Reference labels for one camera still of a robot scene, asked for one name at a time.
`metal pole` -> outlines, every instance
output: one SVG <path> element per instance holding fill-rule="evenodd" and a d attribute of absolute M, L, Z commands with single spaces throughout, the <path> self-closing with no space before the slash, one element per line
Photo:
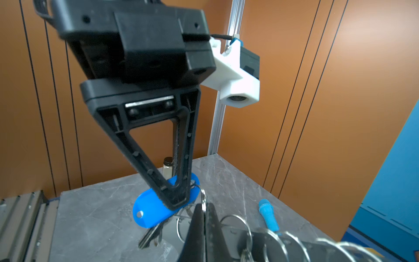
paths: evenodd
<path fill-rule="evenodd" d="M 233 0 L 231 4 L 230 21 L 228 23 L 227 34 L 232 36 L 240 33 L 241 18 L 243 16 L 245 0 Z M 220 103 L 220 91 L 217 92 L 215 102 L 214 118 L 212 119 L 211 135 L 209 137 L 208 155 L 218 152 L 220 144 L 222 122 L 224 121 L 225 105 Z"/>

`bottle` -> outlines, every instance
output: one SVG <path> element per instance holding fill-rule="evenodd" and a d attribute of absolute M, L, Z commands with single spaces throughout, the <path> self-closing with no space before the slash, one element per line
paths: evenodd
<path fill-rule="evenodd" d="M 163 177 L 167 180 L 172 177 L 173 159 L 168 156 L 163 160 Z"/>

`blue panel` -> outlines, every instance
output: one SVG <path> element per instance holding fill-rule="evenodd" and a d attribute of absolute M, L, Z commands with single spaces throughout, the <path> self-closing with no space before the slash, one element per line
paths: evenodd
<path fill-rule="evenodd" d="M 363 208 L 419 237 L 419 103 L 378 172 Z"/>
<path fill-rule="evenodd" d="M 419 238 L 400 230 L 399 227 L 359 208 L 351 226 L 374 239 L 409 262 L 416 262 L 414 251 L 419 250 Z"/>

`blue key tag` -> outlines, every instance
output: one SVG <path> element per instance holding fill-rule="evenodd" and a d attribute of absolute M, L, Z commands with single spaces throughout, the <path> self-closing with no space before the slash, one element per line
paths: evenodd
<path fill-rule="evenodd" d="M 168 182 L 174 185 L 176 178 L 177 176 L 174 176 L 170 178 Z M 194 173 L 191 175 L 191 180 L 195 180 L 195 184 L 199 185 L 198 177 Z M 200 189 L 198 187 L 191 188 L 189 202 L 184 206 L 195 202 L 199 192 Z M 134 206 L 132 207 L 132 215 L 134 216 L 134 221 L 139 226 L 143 228 L 151 228 L 174 215 L 179 211 L 179 209 L 171 211 L 166 206 L 164 206 L 163 202 L 161 202 L 153 189 L 149 189 L 139 195 L 137 200 L 135 200 Z"/>

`gray marble table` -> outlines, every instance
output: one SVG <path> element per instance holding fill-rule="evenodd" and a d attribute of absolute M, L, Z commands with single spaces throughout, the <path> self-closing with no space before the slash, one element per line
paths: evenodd
<path fill-rule="evenodd" d="M 252 229 L 266 227 L 258 212 L 259 200 L 266 198 L 274 206 L 281 230 L 302 241 L 329 238 L 221 156 L 194 159 L 192 164 L 192 172 L 205 189 L 207 201 L 216 206 L 219 218 L 237 214 Z M 142 177 L 134 174 L 63 192 L 49 261 L 176 261 L 177 250 L 164 239 L 158 247 L 137 247 L 146 229 L 134 222 L 132 206 L 147 189 Z"/>

